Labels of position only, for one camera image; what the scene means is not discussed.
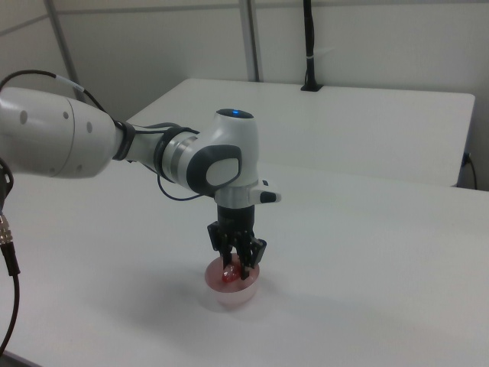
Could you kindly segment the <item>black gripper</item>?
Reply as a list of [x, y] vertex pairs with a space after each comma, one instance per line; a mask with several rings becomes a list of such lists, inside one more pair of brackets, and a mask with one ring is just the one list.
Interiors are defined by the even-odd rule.
[[254, 206], [240, 209], [230, 209], [218, 206], [218, 222], [207, 226], [210, 242], [214, 251], [220, 254], [222, 267], [226, 268], [232, 262], [232, 244], [235, 239], [235, 249], [241, 266], [241, 279], [249, 277], [250, 270], [255, 269], [264, 255], [267, 242], [254, 236]]

